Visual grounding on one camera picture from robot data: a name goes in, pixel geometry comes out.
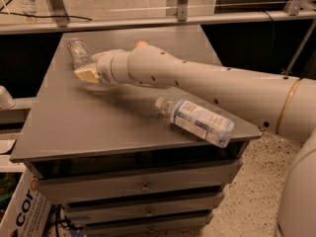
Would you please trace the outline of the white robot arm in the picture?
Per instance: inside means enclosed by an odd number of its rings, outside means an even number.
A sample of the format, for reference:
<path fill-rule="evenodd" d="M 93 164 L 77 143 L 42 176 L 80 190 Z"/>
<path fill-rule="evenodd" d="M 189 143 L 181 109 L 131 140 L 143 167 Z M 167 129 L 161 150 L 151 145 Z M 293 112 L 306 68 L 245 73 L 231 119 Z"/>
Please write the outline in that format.
<path fill-rule="evenodd" d="M 256 71 L 185 61 L 149 44 L 92 55 L 71 51 L 88 82 L 177 87 L 302 145 L 281 195 L 276 237 L 316 237 L 316 83 Z"/>

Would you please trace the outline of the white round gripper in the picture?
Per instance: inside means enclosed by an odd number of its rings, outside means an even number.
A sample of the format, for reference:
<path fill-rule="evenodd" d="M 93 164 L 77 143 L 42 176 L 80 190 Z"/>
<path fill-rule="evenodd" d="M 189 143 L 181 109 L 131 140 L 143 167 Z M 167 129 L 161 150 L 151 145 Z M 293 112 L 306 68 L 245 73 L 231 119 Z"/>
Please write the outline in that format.
<path fill-rule="evenodd" d="M 123 49 L 111 49 L 95 53 L 92 55 L 92 60 L 97 62 L 96 67 L 88 65 L 76 69 L 74 73 L 81 81 L 88 83 L 98 84 L 99 78 L 108 85 L 130 83 L 131 77 L 127 65 L 128 56 L 129 51 Z"/>

